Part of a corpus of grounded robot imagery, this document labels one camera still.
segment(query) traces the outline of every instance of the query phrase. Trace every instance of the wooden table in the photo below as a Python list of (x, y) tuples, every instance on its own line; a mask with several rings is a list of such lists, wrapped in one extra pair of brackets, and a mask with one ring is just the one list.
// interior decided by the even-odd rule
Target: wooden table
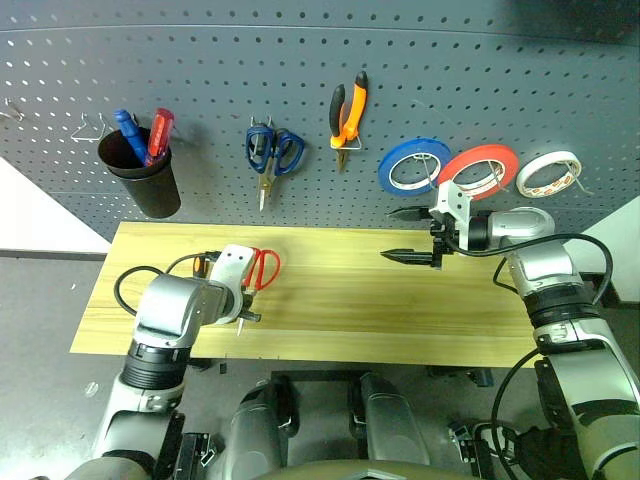
[[(71, 346), (72, 352), (125, 354), (133, 317), (113, 297), (126, 269), (165, 269), (174, 259), (228, 243), (271, 248), (282, 257), (278, 279), (260, 292), (258, 324), (208, 325), (193, 356), (425, 365), (511, 366), (533, 348), (523, 303), (495, 287), (497, 258), (445, 256), (443, 270), (387, 260), (380, 251), (429, 251), (427, 233), (121, 223)], [(190, 276), (187, 261), (175, 274)], [(122, 285), (137, 305), (153, 278), (139, 272)]]

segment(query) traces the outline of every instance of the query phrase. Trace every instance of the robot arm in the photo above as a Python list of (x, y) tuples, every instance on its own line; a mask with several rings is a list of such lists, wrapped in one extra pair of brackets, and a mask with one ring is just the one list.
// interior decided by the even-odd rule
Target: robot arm
[(640, 476), (640, 394), (605, 320), (599, 317), (560, 240), (518, 244), (554, 233), (551, 216), (523, 207), (472, 217), (469, 197), (451, 181), (435, 207), (392, 215), (431, 220), (433, 252), (397, 249), (382, 254), (403, 263), (441, 268), (442, 255), (474, 256), (502, 249), (524, 301), (543, 360), (536, 362), (540, 398), (549, 422), (574, 432), (588, 478)]
[(176, 407), (191, 348), (202, 325), (228, 323), (249, 313), (242, 281), (254, 255), (251, 248), (229, 245), (207, 279), (162, 274), (149, 284), (124, 368), (113, 383), (94, 460), (68, 480), (171, 475), (184, 424)]

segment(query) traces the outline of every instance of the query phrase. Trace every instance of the pliers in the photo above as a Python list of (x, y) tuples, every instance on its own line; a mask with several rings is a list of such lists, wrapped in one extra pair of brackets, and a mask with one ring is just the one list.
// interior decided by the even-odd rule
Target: pliers
[[(336, 150), (336, 167), (338, 172), (344, 170), (344, 164), (347, 161), (349, 150), (360, 150), (362, 148), (362, 142), (358, 135), (358, 124), (360, 123), (360, 118), (367, 103), (368, 84), (367, 73), (365, 71), (358, 73), (353, 85), (351, 110), (344, 124), (342, 123), (345, 97), (344, 84), (338, 85), (333, 91), (333, 97), (331, 97), (331, 105), (329, 107), (329, 126), (331, 127), (330, 145), (331, 148)], [(358, 140), (358, 146), (347, 147), (346, 144), (354, 139)]]

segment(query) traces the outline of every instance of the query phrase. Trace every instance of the red scissors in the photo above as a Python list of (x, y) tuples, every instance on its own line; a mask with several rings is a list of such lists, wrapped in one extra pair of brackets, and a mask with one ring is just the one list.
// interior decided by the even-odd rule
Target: red scissors
[[(260, 250), (259, 248), (251, 247), (253, 251), (256, 252), (255, 259), (253, 260), (253, 265), (251, 265), (251, 269), (249, 273), (247, 273), (246, 278), (244, 279), (243, 285), (247, 288), (251, 288), (251, 281), (253, 280), (253, 271), (258, 266), (258, 272), (256, 274), (255, 285), (253, 286), (253, 290), (259, 292), (260, 290), (264, 290), (276, 279), (278, 274), (280, 273), (280, 255), (278, 255), (273, 250)], [(264, 267), (266, 263), (267, 256), (273, 257), (276, 262), (276, 268), (266, 282), (264, 281)]]

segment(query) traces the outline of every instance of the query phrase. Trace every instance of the black cable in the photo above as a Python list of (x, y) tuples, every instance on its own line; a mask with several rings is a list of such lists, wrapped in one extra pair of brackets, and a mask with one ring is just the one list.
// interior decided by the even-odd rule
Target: black cable
[(506, 288), (510, 292), (513, 292), (516, 295), (518, 295), (518, 290), (516, 290), (514, 287), (498, 281), (498, 276), (500, 275), (500, 272), (502, 271), (502, 267), (504, 267), (504, 264), (506, 262), (507, 262), (507, 257), (502, 257), (502, 260), (500, 260), (500, 263), (498, 264), (498, 268), (496, 268), (496, 271), (493, 274), (493, 284), (497, 285), (498, 287)]
[(139, 272), (140, 270), (148, 270), (157, 275), (163, 274), (162, 270), (160, 270), (159, 268), (150, 267), (149, 265), (139, 265), (137, 267), (130, 268), (129, 270), (124, 272), (122, 275), (118, 277), (118, 279), (116, 280), (116, 283), (113, 284), (113, 295), (116, 297), (116, 302), (118, 302), (118, 305), (120, 305), (122, 308), (124, 308), (128, 313), (130, 313), (134, 317), (138, 312), (136, 312), (133, 308), (131, 308), (129, 304), (127, 304), (127, 302), (124, 301), (124, 299), (122, 298), (122, 295), (120, 295), (120, 284), (129, 275), (135, 272)]
[(189, 260), (190, 258), (199, 257), (200, 255), (202, 255), (202, 253), (192, 253), (191, 255), (185, 255), (184, 257), (180, 257), (177, 260), (174, 260), (174, 262), (167, 267), (164, 273), (171, 273), (171, 270), (173, 270), (176, 267), (176, 265), (178, 265), (180, 262), (184, 262), (185, 260)]
[(164, 273), (171, 273), (171, 270), (173, 270), (176, 267), (176, 265), (178, 265), (180, 262), (184, 262), (185, 260), (189, 260), (190, 258), (196, 258), (201, 255), (205, 255), (207, 258), (209, 258), (209, 260), (212, 260), (215, 262), (216, 260), (218, 260), (221, 253), (222, 252), (218, 250), (213, 250), (213, 251), (206, 251), (206, 252), (200, 252), (200, 253), (192, 253), (191, 255), (185, 255), (184, 257), (178, 258), (171, 265), (169, 265)]
[(540, 237), (534, 240), (529, 240), (527, 242), (516, 243), (514, 245), (509, 245), (507, 247), (495, 248), (493, 250), (485, 250), (483, 252), (474, 252), (471, 250), (465, 250), (464, 248), (460, 248), (456, 245), (456, 242), (451, 237), (445, 237), (444, 241), (451, 250), (454, 252), (462, 253), (463, 255), (467, 255), (469, 257), (491, 257), (493, 255), (502, 255), (504, 253), (513, 252), (514, 250), (519, 250), (521, 248), (533, 247), (534, 245), (540, 245), (541, 243), (553, 242), (555, 240), (584, 240), (585, 242), (593, 243), (596, 247), (598, 247), (605, 259), (605, 272), (602, 276), (602, 283), (600, 284), (600, 288), (596, 292), (593, 297), (594, 305), (600, 301), (602, 295), (604, 295), (605, 290), (609, 286), (611, 282), (611, 275), (613, 274), (613, 257), (611, 256), (611, 252), (607, 248), (607, 246), (602, 243), (597, 238), (593, 238), (589, 235), (584, 235), (582, 233), (556, 233), (555, 235), (549, 235), (547, 237)]
[(500, 463), (502, 464), (504, 470), (507, 472), (507, 475), (511, 480), (518, 480), (518, 477), (516, 477), (516, 474), (513, 473), (513, 470), (511, 469), (509, 462), (507, 462), (507, 459), (504, 456), (504, 452), (502, 451), (502, 448), (500, 448), (500, 440), (498, 439), (498, 409), (500, 408), (500, 402), (502, 401), (502, 396), (504, 395), (504, 391), (507, 389), (507, 385), (509, 385), (511, 378), (516, 374), (516, 372), (520, 369), (520, 367), (522, 367), (522, 365), (527, 363), (537, 354), (538, 354), (537, 348), (534, 350), (531, 350), (524, 357), (518, 360), (518, 362), (513, 367), (511, 367), (511, 370), (509, 370), (509, 372), (507, 373), (507, 376), (504, 377), (504, 380), (502, 381), (502, 383), (500, 384), (500, 387), (498, 388), (498, 392), (496, 393), (496, 398), (493, 401), (493, 407), (491, 408), (491, 439), (493, 440), (493, 445), (496, 451), (498, 452), (498, 458), (500, 459)]

